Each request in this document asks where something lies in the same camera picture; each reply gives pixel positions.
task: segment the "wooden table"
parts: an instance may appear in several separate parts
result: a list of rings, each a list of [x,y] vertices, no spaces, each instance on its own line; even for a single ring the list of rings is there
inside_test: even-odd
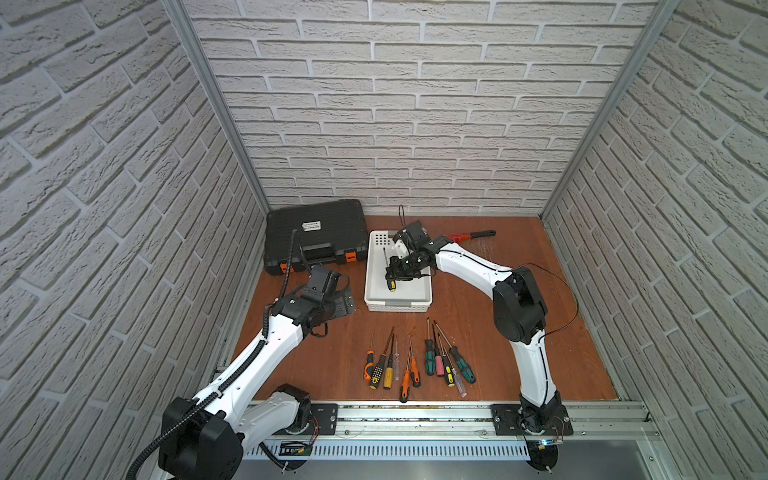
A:
[[[430,233],[437,237],[448,233],[496,230],[495,237],[462,242],[467,250],[503,266],[517,267],[532,262],[564,278],[544,227],[536,217],[420,217]],[[369,230],[396,230],[397,217],[366,217]],[[366,264],[334,265],[335,270],[349,275],[357,312],[331,320],[329,335],[318,339],[308,336],[275,369],[258,392],[267,398],[283,383],[309,392],[316,400],[393,400],[399,386],[391,390],[371,390],[362,377],[366,351],[374,332],[376,360],[384,348],[386,335],[394,326],[400,339],[400,358],[407,358],[408,334],[419,361],[422,386],[412,389],[411,398],[418,400],[460,400],[455,389],[449,389],[437,376],[424,372],[424,340],[426,317],[437,320],[459,348],[477,376],[477,382],[465,382],[465,401],[515,401],[520,393],[520,379],[515,356],[509,342],[493,324],[493,305],[482,292],[459,278],[438,272],[432,278],[434,300],[427,313],[370,312],[363,301]],[[530,267],[536,276],[541,295],[548,307],[547,331],[567,323],[574,316],[575,304],[569,289],[558,279]],[[293,273],[289,289],[305,283],[306,272]],[[240,332],[235,355],[261,330],[261,317],[266,304],[280,292],[281,276],[261,273],[247,318]],[[563,400],[616,399],[611,381],[587,331],[584,320],[576,321],[562,332],[545,340],[550,370]]]

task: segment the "black toolbox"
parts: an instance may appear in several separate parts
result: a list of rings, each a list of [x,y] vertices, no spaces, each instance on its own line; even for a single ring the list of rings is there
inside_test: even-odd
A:
[[[269,275],[285,273],[291,230],[296,229],[294,271],[304,270],[299,242],[307,263],[362,262],[368,258],[368,229],[360,200],[338,200],[272,210],[266,216],[264,269]]]

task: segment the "white brick wall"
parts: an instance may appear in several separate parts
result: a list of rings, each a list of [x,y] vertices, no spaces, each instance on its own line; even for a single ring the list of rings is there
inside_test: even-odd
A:
[[[123,478],[263,215],[162,2],[0,15],[0,478]]]
[[[371,214],[536,214],[654,6],[185,2],[269,202]]]
[[[546,222],[685,478],[768,475],[766,14],[683,0]]]

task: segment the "sticker on toolbox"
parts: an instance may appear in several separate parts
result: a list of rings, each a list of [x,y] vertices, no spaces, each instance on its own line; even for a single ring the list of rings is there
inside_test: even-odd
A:
[[[320,220],[318,220],[316,222],[302,223],[301,227],[304,229],[305,232],[311,232],[313,230],[320,230]]]

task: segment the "white tray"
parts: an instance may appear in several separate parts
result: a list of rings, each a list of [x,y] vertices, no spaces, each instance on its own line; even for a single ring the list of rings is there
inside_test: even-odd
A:
[[[396,282],[390,292],[384,279],[389,258],[395,255],[387,230],[374,230],[368,238],[366,266],[366,305],[372,312],[426,312],[432,304],[432,278],[423,276],[409,282]],[[429,275],[429,267],[422,270]]]

